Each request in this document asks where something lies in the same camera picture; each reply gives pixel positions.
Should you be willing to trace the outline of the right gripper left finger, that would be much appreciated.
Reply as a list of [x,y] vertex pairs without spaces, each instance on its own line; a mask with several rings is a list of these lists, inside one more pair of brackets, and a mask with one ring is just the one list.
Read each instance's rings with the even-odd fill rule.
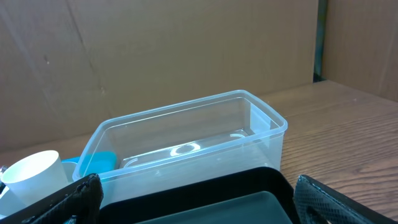
[[98,174],[86,177],[60,189],[28,207],[3,219],[2,224],[98,223],[104,193]]

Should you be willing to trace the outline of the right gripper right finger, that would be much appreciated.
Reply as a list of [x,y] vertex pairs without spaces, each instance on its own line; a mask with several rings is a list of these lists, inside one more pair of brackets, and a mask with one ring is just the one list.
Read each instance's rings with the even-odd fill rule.
[[298,177],[294,203],[301,223],[397,224],[307,175]]

